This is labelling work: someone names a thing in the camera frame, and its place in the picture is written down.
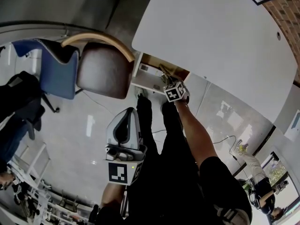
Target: white wall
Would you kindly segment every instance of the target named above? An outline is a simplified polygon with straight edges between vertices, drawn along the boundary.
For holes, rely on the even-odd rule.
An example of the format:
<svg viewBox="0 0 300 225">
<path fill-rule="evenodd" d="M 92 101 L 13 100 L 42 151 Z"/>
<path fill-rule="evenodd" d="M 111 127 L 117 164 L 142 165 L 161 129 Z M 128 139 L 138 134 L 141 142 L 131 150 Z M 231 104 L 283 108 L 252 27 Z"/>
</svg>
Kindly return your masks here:
<svg viewBox="0 0 300 225">
<path fill-rule="evenodd" d="M 297 110 L 300 110 L 300 88 L 293 85 L 274 125 L 284 134 L 289 128 Z"/>
<path fill-rule="evenodd" d="M 0 209 L 0 224 L 15 225 L 15 223 L 8 218 L 8 216 Z"/>
<path fill-rule="evenodd" d="M 0 0 L 0 23 L 51 21 L 104 30 L 115 0 Z"/>
<path fill-rule="evenodd" d="M 12 214 L 17 214 L 20 217 L 26 217 L 22 211 L 22 207 L 18 206 L 14 202 L 14 191 L 11 186 L 5 191 L 0 191 L 0 207 L 8 208 Z"/>
</svg>

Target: shelf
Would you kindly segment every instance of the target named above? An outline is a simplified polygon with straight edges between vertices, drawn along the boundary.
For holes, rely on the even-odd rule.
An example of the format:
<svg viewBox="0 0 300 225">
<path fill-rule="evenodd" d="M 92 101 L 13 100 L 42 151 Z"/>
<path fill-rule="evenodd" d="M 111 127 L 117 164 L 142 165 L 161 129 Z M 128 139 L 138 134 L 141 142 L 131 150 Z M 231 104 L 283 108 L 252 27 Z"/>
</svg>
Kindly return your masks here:
<svg viewBox="0 0 300 225">
<path fill-rule="evenodd" d="M 173 77 L 179 78 L 183 81 L 186 81 L 190 75 L 190 72 L 187 70 L 141 52 L 139 58 L 136 60 L 131 84 L 153 92 L 158 92 L 163 95 L 164 86 L 166 86 L 167 84 L 163 82 L 160 76 L 156 76 L 144 70 L 140 70 L 139 66 L 141 63 L 150 65 L 155 68 L 159 68 L 159 65 L 162 64 Z"/>
</svg>

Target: cable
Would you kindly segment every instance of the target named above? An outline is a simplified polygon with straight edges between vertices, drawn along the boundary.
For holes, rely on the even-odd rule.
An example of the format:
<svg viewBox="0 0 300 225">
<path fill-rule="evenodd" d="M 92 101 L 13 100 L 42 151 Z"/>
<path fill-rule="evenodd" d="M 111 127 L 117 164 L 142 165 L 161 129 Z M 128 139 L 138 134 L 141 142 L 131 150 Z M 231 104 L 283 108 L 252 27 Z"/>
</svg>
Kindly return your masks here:
<svg viewBox="0 0 300 225">
<path fill-rule="evenodd" d="M 225 141 L 226 139 L 231 138 L 231 137 L 234 137 L 234 143 L 232 144 L 232 146 L 231 146 L 231 148 L 229 149 L 228 153 L 233 157 L 233 159 L 234 159 L 235 161 L 238 162 L 238 164 L 240 165 L 240 168 L 241 168 L 242 165 L 240 164 L 240 162 L 238 161 L 238 159 L 230 152 L 231 149 L 233 148 L 233 146 L 234 146 L 235 143 L 236 143 L 236 136 L 235 136 L 235 135 L 228 136 L 228 137 L 224 138 L 223 140 L 221 140 L 221 141 L 219 141 L 219 142 L 214 142 L 213 144 L 221 143 L 221 142 L 223 142 L 223 141 Z M 244 174 L 245 174 L 245 176 L 246 176 L 246 178 L 247 178 L 247 180 L 248 180 L 248 182 L 249 182 L 249 184 L 250 184 L 250 186 L 251 186 L 251 189 L 253 190 L 253 184 L 252 184 L 252 182 L 251 182 L 250 179 L 248 178 L 248 176 L 247 176 L 246 172 L 244 171 L 244 169 L 242 169 L 242 171 L 244 172 Z"/>
<path fill-rule="evenodd" d="M 112 116 L 114 116 L 114 114 L 109 111 L 105 106 L 103 106 L 101 103 L 95 101 L 94 99 L 92 99 L 88 94 L 86 94 L 84 91 L 82 91 L 82 93 L 84 93 L 90 100 L 92 100 L 94 103 L 97 103 L 98 105 L 100 105 L 101 107 L 103 107 L 104 109 L 106 109 Z"/>
<path fill-rule="evenodd" d="M 162 129 L 162 130 L 156 131 L 156 132 L 154 132 L 154 133 L 152 133 L 152 134 L 159 133 L 159 132 L 162 132 L 162 131 L 166 131 L 166 130 L 165 130 L 165 129 Z"/>
<path fill-rule="evenodd" d="M 223 141 L 225 141 L 226 139 L 231 138 L 231 137 L 234 137 L 234 138 L 235 138 L 234 143 L 233 143 L 233 145 L 232 145 L 231 148 L 230 148 L 230 150 L 231 150 L 231 149 L 233 148 L 235 142 L 236 142 L 236 136 L 235 136 L 235 135 L 228 136 L 228 137 L 224 138 L 223 140 L 221 140 L 221 141 L 219 141 L 219 142 L 214 142 L 213 144 L 221 143 L 221 142 L 223 142 Z"/>
</svg>

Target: black pants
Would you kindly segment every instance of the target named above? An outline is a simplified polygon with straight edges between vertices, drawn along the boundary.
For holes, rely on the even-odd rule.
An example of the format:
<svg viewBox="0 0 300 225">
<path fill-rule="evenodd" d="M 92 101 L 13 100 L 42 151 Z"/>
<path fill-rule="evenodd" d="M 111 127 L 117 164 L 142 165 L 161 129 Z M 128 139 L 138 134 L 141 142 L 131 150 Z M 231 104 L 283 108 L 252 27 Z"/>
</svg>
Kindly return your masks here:
<svg viewBox="0 0 300 225">
<path fill-rule="evenodd" d="M 169 203 L 176 198 L 176 191 L 182 189 L 184 183 L 198 178 L 198 168 L 174 103 L 166 102 L 162 108 L 167 136 L 161 155 L 152 136 L 151 102 L 139 97 L 137 112 L 143 143 L 148 149 L 139 178 L 127 188 L 129 214 L 159 213 L 166 200 Z"/>
</svg>

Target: black cable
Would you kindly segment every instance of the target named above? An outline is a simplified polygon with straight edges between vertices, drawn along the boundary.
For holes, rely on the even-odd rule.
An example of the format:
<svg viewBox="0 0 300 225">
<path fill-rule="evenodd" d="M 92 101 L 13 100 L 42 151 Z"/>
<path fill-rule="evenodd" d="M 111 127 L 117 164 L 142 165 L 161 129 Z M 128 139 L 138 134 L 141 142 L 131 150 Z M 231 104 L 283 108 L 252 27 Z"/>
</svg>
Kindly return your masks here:
<svg viewBox="0 0 300 225">
<path fill-rule="evenodd" d="M 231 149 L 233 148 L 235 142 L 236 142 L 236 136 L 235 136 L 235 135 L 231 135 L 231 136 L 229 136 L 229 137 L 226 137 L 226 138 L 224 138 L 223 140 L 221 140 L 221 141 L 219 141 L 219 142 L 214 142 L 213 144 L 221 143 L 221 142 L 223 142 L 223 141 L 225 141 L 226 139 L 231 138 L 231 137 L 234 137 L 234 143 L 232 144 L 232 146 L 231 146 L 231 148 L 230 148 L 230 150 L 231 150 Z"/>
<path fill-rule="evenodd" d="M 152 134 L 159 133 L 159 132 L 162 132 L 162 131 L 166 131 L 166 130 L 165 130 L 165 129 L 162 129 L 162 130 L 156 131 L 156 132 L 154 132 L 154 133 L 152 133 Z"/>
<path fill-rule="evenodd" d="M 95 101 L 94 99 L 92 99 L 92 98 L 91 98 L 88 94 L 86 94 L 84 91 L 83 91 L 82 93 L 84 93 L 90 100 L 92 100 L 94 103 L 97 103 L 98 105 L 100 105 L 101 107 L 103 107 L 104 109 L 106 109 L 112 116 L 114 116 L 114 114 L 113 114 L 111 111 L 109 111 L 109 110 L 107 109 L 107 107 L 103 106 L 101 103 L 99 103 L 99 102 Z"/>
</svg>

